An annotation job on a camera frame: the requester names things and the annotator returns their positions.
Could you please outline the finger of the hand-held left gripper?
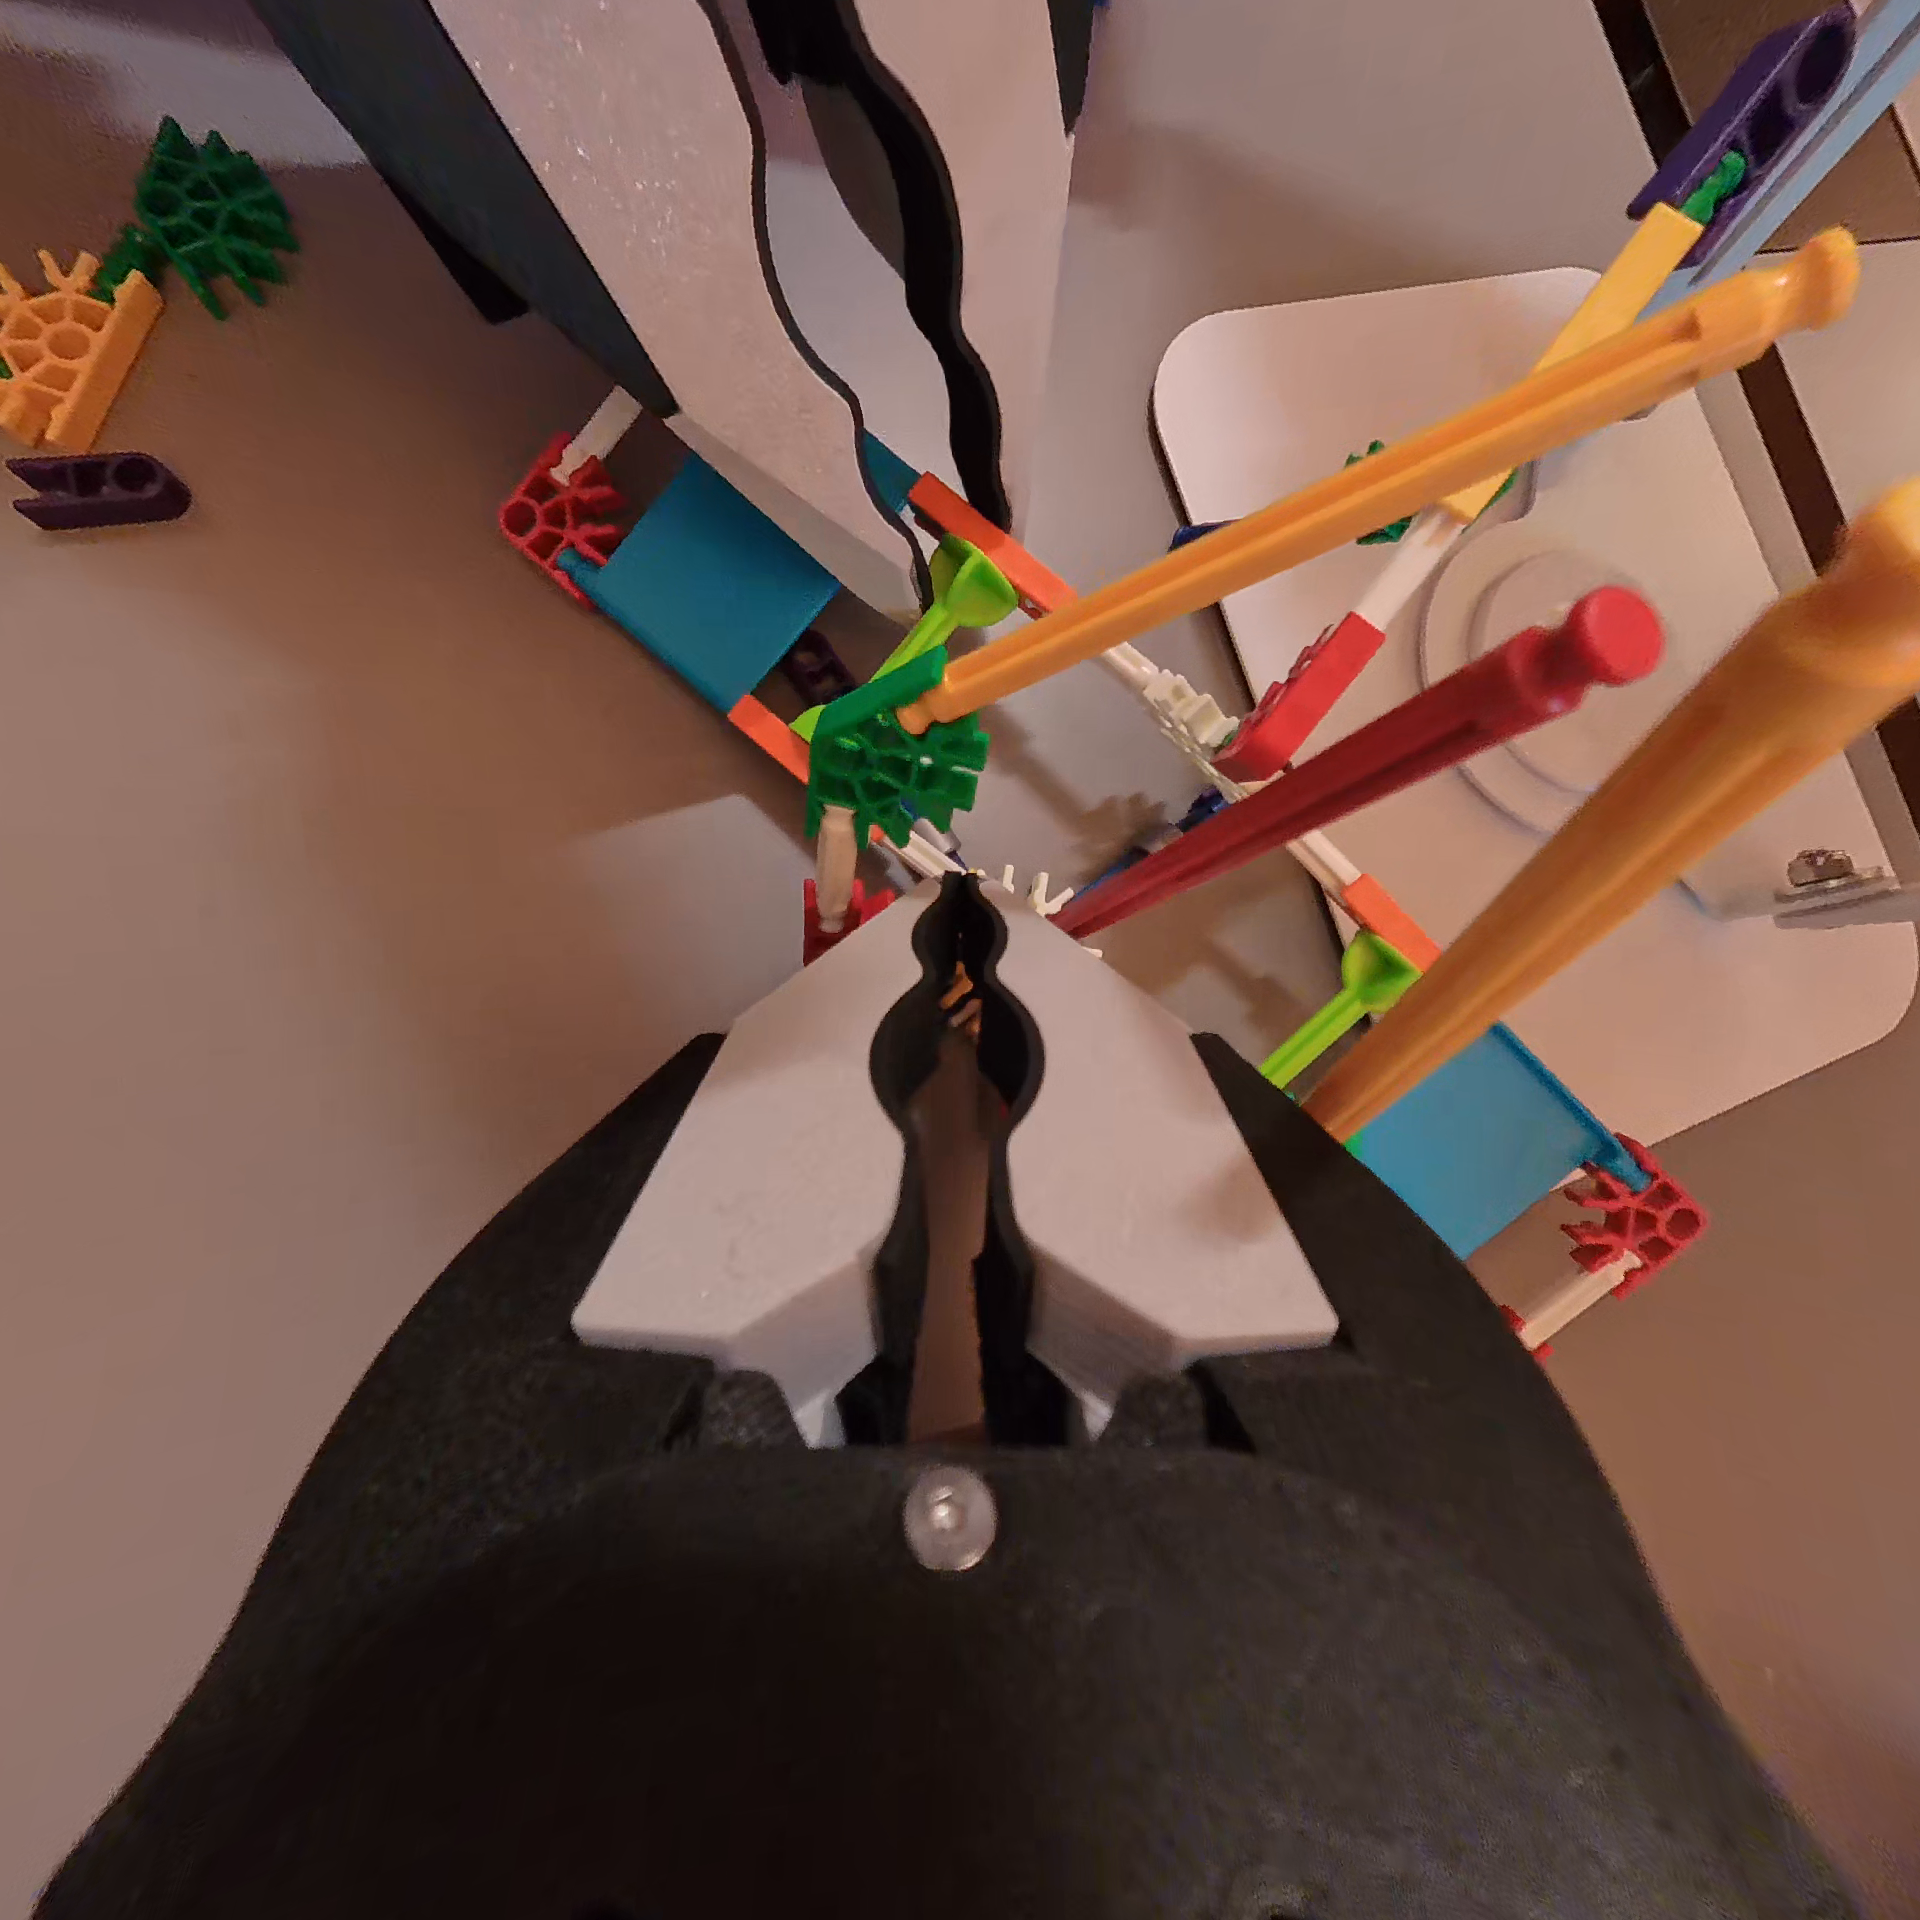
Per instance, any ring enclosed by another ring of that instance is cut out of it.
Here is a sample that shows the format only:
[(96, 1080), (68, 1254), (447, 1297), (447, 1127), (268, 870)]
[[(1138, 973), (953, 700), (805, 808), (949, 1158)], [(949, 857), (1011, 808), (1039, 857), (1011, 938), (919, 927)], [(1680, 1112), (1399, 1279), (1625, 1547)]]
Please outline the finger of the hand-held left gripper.
[(796, 336), (769, 262), (747, 68), (693, 0), (437, 0), (447, 41), (593, 253), (662, 423), (851, 595), (919, 610), (919, 536), (864, 481), (862, 406)]
[(1073, 161), (1073, 10), (753, 0), (747, 32), (779, 152), (824, 161), (938, 376), (953, 494), (1023, 532)]

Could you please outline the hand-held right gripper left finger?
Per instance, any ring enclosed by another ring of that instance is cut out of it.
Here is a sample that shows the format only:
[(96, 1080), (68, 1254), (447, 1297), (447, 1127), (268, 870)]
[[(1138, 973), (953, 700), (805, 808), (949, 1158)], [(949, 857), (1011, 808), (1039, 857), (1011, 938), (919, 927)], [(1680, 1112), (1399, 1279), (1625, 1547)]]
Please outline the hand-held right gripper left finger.
[(919, 879), (722, 1031), (573, 1297), (586, 1344), (769, 1377), (805, 1439), (843, 1439), (839, 1396), (885, 1358), (901, 1112), (938, 1071), (933, 912)]

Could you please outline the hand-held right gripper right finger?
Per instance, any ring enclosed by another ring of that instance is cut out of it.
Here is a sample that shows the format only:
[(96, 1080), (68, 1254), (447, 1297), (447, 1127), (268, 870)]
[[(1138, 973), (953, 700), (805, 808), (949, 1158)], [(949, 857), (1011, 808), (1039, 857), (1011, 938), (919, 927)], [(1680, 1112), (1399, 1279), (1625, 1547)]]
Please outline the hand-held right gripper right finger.
[(1016, 1036), (1011, 1228), (1032, 1254), (1016, 1353), (1039, 1358), (1084, 1437), (1129, 1385), (1192, 1358), (1320, 1353), (1338, 1307), (1312, 1286), (1192, 1031), (1016, 890), (986, 900), (978, 988)]

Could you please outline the white toy rod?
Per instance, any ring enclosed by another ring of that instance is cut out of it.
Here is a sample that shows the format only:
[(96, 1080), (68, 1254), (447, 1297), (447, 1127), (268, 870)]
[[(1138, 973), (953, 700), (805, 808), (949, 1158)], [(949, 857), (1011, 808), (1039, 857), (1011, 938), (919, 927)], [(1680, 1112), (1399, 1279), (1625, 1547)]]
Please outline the white toy rod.
[(1179, 672), (1153, 667), (1138, 644), (1110, 644), (1102, 667), (1167, 725), (1186, 725), (1186, 710), (1207, 700)]

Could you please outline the colourful toy wheel model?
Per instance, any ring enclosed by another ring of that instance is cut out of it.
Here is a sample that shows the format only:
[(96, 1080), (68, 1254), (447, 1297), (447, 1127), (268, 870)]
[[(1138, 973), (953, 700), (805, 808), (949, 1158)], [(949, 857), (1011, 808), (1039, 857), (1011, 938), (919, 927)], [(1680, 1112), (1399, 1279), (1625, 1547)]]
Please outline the colourful toy wheel model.
[[(1878, 80), (1898, 90), (1916, 73), (1916, 10), (1878, 10), (1869, 19), (1840, 13), (1840, 32), (1869, 32), (1886, 68), (1857, 68), (1850, 50), (1850, 90), (1824, 90), (1769, 168), (1741, 154), (1741, 180), (1712, 183), (1734, 142), (1693, 142), (1689, 183), (1712, 193), (1712, 209), (1689, 218), (1680, 198), (1652, 198), (1631, 253), (1598, 273), (1613, 283), (1613, 308), (1573, 308), (1563, 352), (1514, 390), (1413, 434), (1405, 447), (1360, 453), (1338, 481), (1274, 501), (1261, 515), (1215, 526), (1129, 584), (1052, 604), (1032, 637), (986, 644), (963, 667), (949, 667), (933, 637), (909, 637), (891, 672), (827, 700), (805, 729), (805, 912), (824, 938), (862, 900), (851, 857), (864, 838), (909, 843), (919, 814), (949, 827), (949, 814), (974, 808), (986, 768), (986, 700), (1122, 646), (1167, 610), (1192, 610), (1304, 567), (1389, 515), (1413, 515), (1399, 549), (1413, 558), (1413, 536), (1469, 526), (1469, 501), (1503, 494), (1503, 481), (1535, 453), (1689, 394), (1712, 376), (1754, 369), (1791, 326), (1834, 326), (1857, 288), (1850, 230), (1817, 230), (1778, 271), (1734, 273), (1741, 230), (1721, 221), (1734, 198), (1754, 218), (1766, 183), (1783, 193), (1801, 168), (1817, 168), (1817, 154), (1840, 152), (1840, 110), (1869, 104)], [(1491, 1149), (1503, 1112), (1489, 1098), (1449, 1098), (1449, 1071), (1481, 1060), (1535, 988), (1573, 961), (1652, 890), (1721, 852), (1751, 814), (1783, 799), (1783, 787), (1801, 787), (1824, 757), (1916, 691), (1916, 487), (1898, 510), (1904, 549), (1886, 575), (1844, 575), (1869, 549), (1869, 526), (1850, 526), (1850, 545), (1834, 558), (1834, 575), (1801, 595), (1778, 595), (1449, 947), (1419, 961), (1343, 890), (1343, 921), (1360, 927), (1343, 973), (1380, 961), (1399, 996), (1343, 996), (1320, 1026), (1297, 1026), (1274, 1071), (1291, 1051), (1312, 1060), (1312, 1036), (1343, 1036), (1366, 1006), (1380, 1015), (1380, 1031), (1304, 1098), (1304, 1112), (1350, 1144), (1360, 1168), (1389, 1169), (1389, 1144), (1413, 1144), (1413, 1123), (1430, 1112), (1462, 1123), (1460, 1149)], [(1153, 852), (1122, 879), (1058, 900), (1058, 930), (1122, 927), (1129, 912), (1205, 890), (1274, 843), (1297, 843), (1350, 808), (1524, 739), (1652, 646), (1652, 604), (1631, 592), (1593, 592), (1563, 627), (1510, 637), (1491, 654), (1460, 667), (1297, 768), (1239, 768), (1239, 787), (1254, 787), (1246, 799)]]

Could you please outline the green toy connector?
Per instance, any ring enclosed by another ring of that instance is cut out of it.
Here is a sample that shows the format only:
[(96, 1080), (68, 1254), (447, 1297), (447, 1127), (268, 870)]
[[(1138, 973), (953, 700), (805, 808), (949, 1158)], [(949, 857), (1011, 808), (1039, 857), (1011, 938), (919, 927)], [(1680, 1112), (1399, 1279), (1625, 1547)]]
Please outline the green toy connector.
[(93, 302), (182, 271), (208, 324), (221, 324), (216, 273), (265, 308), (265, 288), (281, 283), (281, 253), (301, 253), (301, 230), (280, 180), (221, 136), (196, 142), (182, 120), (157, 120), (135, 168), (135, 218), (104, 248)]

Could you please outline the purple toy connector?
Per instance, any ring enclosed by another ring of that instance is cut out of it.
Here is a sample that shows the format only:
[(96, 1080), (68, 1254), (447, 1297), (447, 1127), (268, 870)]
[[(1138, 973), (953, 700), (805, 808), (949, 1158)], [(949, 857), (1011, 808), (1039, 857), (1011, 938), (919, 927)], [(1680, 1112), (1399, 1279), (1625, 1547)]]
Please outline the purple toy connector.
[(111, 453), (9, 453), (12, 501), (38, 532), (117, 532), (117, 526), (182, 526), (196, 510), (189, 481), (139, 447)]

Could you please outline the white document stand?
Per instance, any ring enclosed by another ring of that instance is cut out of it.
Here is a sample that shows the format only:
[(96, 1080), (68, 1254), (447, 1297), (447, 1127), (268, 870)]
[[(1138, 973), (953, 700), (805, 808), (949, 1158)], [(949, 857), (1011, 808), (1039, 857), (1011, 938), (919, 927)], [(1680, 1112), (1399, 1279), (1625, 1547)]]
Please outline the white document stand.
[[(1186, 526), (1261, 510), (1343, 447), (1399, 444), (1510, 390), (1625, 248), (1652, 168), (1598, 10), (1261, 10), (1205, 80), (1246, 80), (1275, 32), (1284, 183), (1330, 218), (1330, 302), (1239, 302), (1186, 324), (1153, 423)], [(1442, 768), (1330, 827), (1435, 938), (1460, 938), (1563, 814), (1689, 691), (1693, 672), (1805, 575), (1741, 378), (1712, 378), (1563, 447), (1413, 592), (1380, 654), (1304, 750), (1535, 627), (1545, 592), (1631, 584), (1664, 621), (1641, 686)], [(1898, 1031), (1916, 930), (1783, 930), (1791, 852), (1886, 857), (1850, 764), (1824, 764), (1689, 879), (1510, 1006), (1510, 1031), (1636, 1144), (1664, 1144)]]

